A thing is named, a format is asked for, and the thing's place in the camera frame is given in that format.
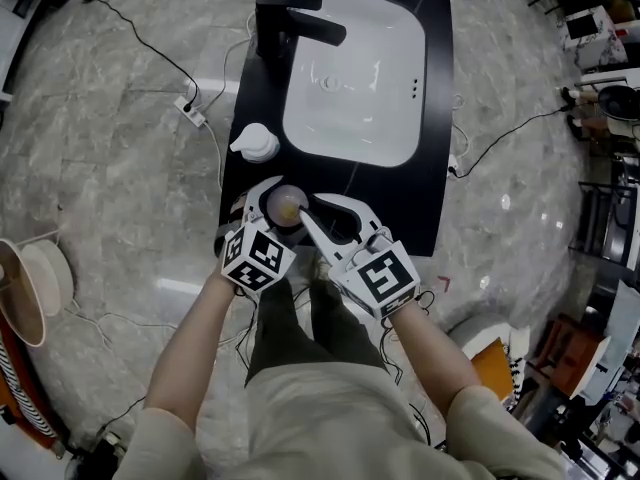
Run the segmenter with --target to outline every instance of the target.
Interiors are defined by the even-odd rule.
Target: beige sleeve
[[[203,480],[204,461],[191,429],[162,409],[144,409],[114,480]]]
[[[463,389],[447,416],[447,448],[460,461],[482,464],[495,477],[564,480],[560,455],[513,418],[493,391]]]

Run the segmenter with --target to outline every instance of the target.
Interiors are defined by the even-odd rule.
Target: marble floor
[[[225,50],[246,37],[254,0],[108,1],[148,42],[210,80],[207,100],[220,89]],[[555,87],[577,76],[555,18],[527,1],[451,0],[455,88],[465,100],[455,121],[471,137],[462,172],[496,136],[558,108]],[[207,112],[223,147],[245,52],[246,44],[230,54],[228,90]],[[111,347],[93,324],[63,313],[48,322],[45,345],[32,350],[54,408],[79,442],[144,395],[171,326],[214,266],[216,150],[173,107],[186,84],[108,9],[77,0],[39,24],[16,73],[0,131],[1,233],[19,241],[60,229],[77,311],[104,317]],[[466,149],[456,130],[452,149]],[[469,178],[450,180],[435,255],[415,260],[436,294],[432,317],[449,329],[475,312],[497,311],[513,325],[539,327],[570,285],[566,246],[576,181],[585,175],[585,153],[560,115],[532,122]],[[450,278],[448,291],[439,277]],[[223,339],[246,328],[250,314],[238,301]],[[371,332],[380,335],[375,325]],[[198,441],[214,473],[246,456],[244,370],[233,345],[220,348],[200,418]],[[398,345],[388,352],[405,364],[401,387],[437,426]],[[127,439],[136,412],[113,430]]]

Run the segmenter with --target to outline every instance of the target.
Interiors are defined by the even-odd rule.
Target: dark pants
[[[313,281],[309,295],[315,341],[298,325],[289,281],[283,279],[262,292],[245,385],[259,371],[285,364],[357,363],[386,371],[364,325],[344,307],[333,284]]]

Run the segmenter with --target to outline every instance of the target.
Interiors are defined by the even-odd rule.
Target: fiducial marker cube
[[[222,275],[258,294],[282,279],[296,255],[252,222],[229,233],[223,250]]]
[[[349,262],[351,257],[344,258]],[[345,271],[342,262],[329,270],[338,288],[374,318],[381,320],[418,296],[420,277],[401,242]]]

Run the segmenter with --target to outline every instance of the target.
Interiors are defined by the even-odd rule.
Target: black cable
[[[424,296],[425,293],[428,293],[428,294],[431,295],[431,302],[429,302],[429,304],[427,304],[425,307],[422,307],[422,306],[420,306],[420,301],[422,300],[422,297]],[[420,306],[420,308],[423,311],[425,311],[427,313],[427,315],[428,315],[429,314],[429,308],[433,305],[433,303],[436,300],[436,294],[433,293],[431,290],[425,290],[420,295],[418,295],[416,300],[418,302],[418,306]],[[385,325],[385,321],[386,321],[386,318],[383,318],[382,320],[380,320],[380,325],[382,326],[384,331],[382,333],[382,337],[380,338],[380,344],[378,345],[378,352],[380,352],[380,356],[382,357],[382,361],[384,362],[384,364],[386,364],[387,366],[391,366],[393,369],[395,369],[396,377],[395,377],[394,381],[395,381],[396,385],[399,385],[400,381],[402,380],[402,376],[404,375],[404,370],[402,368],[400,368],[400,366],[398,366],[398,364],[395,361],[392,361],[389,358],[389,356],[387,355],[387,351],[385,349],[384,341],[385,341],[386,337],[389,335],[389,333],[393,330],[393,327],[387,327]],[[427,420],[424,419],[424,416],[422,415],[422,413],[418,410],[418,408],[415,405],[413,405],[413,404],[409,404],[409,405],[411,406],[411,408],[414,411],[413,417],[416,419],[416,421],[423,428],[424,433],[427,436],[427,444],[429,446],[431,446],[431,432],[429,431],[429,425],[427,425]]]
[[[93,1],[96,2],[100,2],[103,5],[106,5],[109,9],[111,9],[113,12],[115,12],[120,19],[126,21],[129,25],[131,25],[131,28],[133,29],[133,33],[136,36],[136,39],[138,41],[140,41],[141,44],[143,44],[144,46],[146,46],[147,48],[149,48],[151,51],[157,53],[158,55],[160,55],[160,57],[162,57],[164,60],[166,60],[169,64],[171,64],[174,68],[176,68],[177,70],[179,70],[180,72],[184,73],[184,75],[193,82],[193,85],[196,88],[196,92],[193,95],[193,98],[191,98],[191,101],[189,101],[189,103],[187,103],[184,107],[184,111],[185,112],[189,112],[191,110],[191,105],[193,105],[193,102],[196,101],[196,98],[198,97],[198,93],[200,92],[200,87],[198,86],[198,84],[196,83],[196,81],[193,79],[193,77],[187,73],[184,69],[182,69],[180,66],[178,66],[178,64],[176,64],[174,61],[172,61],[169,57],[167,57],[164,53],[162,53],[160,50],[157,50],[156,48],[154,48],[153,46],[151,46],[149,43],[145,42],[139,35],[138,35],[138,30],[136,29],[135,24],[133,23],[133,21],[131,21],[129,18],[126,18],[125,16],[122,15],[122,13],[111,6],[111,4],[105,0],[80,0],[81,2],[84,3],[90,3]]]
[[[473,171],[473,169],[475,169],[476,165],[478,165],[482,159],[486,156],[486,154],[491,151],[491,148],[493,146],[495,146],[498,142],[500,142],[502,139],[504,139],[507,135],[512,134],[513,132],[517,132],[520,128],[522,128],[523,126],[529,124],[531,121],[533,121],[534,119],[538,119],[539,117],[549,117],[552,116],[554,114],[557,114],[558,112],[567,112],[568,110],[571,110],[572,108],[576,108],[576,107],[581,107],[582,105],[587,105],[590,102],[587,103],[581,103],[580,105],[574,105],[573,107],[570,107],[569,105],[564,105],[562,107],[560,107],[557,110],[554,110],[553,112],[548,112],[546,114],[538,114],[535,115],[533,117],[530,117],[529,119],[527,119],[524,123],[522,123],[520,126],[516,126],[515,128],[509,130],[508,132],[503,133],[502,135],[500,135],[500,137],[498,137],[496,140],[494,140],[491,145],[484,150],[484,152],[480,155],[480,157],[474,162],[474,164],[471,166],[471,168],[464,174],[458,174],[456,169],[453,166],[450,166],[448,171],[453,174],[457,179],[461,180],[462,178],[466,178],[467,176],[469,176],[469,174],[471,174],[471,172]]]
[[[409,404],[409,405],[414,411],[413,417],[416,419],[418,423],[420,423],[420,426],[422,427],[425,435],[427,436],[427,444],[431,446],[431,432],[429,431],[429,425],[427,425],[427,420],[424,418],[422,413],[418,410],[418,408],[415,405],[413,404]]]
[[[253,328],[253,323],[255,322],[255,319],[256,319],[256,312],[258,310],[258,304],[256,303],[255,300],[249,297],[247,293],[238,285],[235,286],[234,293],[237,297],[245,297],[249,299],[253,304],[253,312],[251,313],[251,320],[249,320],[249,327],[247,327],[247,330],[242,335],[242,338],[240,338],[240,341],[235,346],[236,353],[238,354],[238,356],[240,356],[240,360],[242,361],[242,364],[247,369],[247,371],[249,371],[249,362],[248,362],[249,357],[247,357],[247,359],[245,360],[244,356],[242,355],[242,352],[240,352],[240,347],[244,343],[244,340],[247,339],[247,337],[249,336],[249,333],[251,332],[251,329]]]
[[[127,414],[129,414],[129,411],[131,411],[131,409],[133,409],[136,405],[138,405],[140,402],[142,402],[145,398],[147,398],[147,395],[143,396],[142,398],[138,398],[135,402],[133,402],[129,408],[124,411],[120,416],[116,416],[115,418],[110,419],[109,421],[107,421],[104,425],[102,425],[98,431],[96,432],[96,440],[100,437],[100,435],[107,430],[107,427],[109,425],[111,425],[112,423],[118,421],[120,418],[124,418]]]

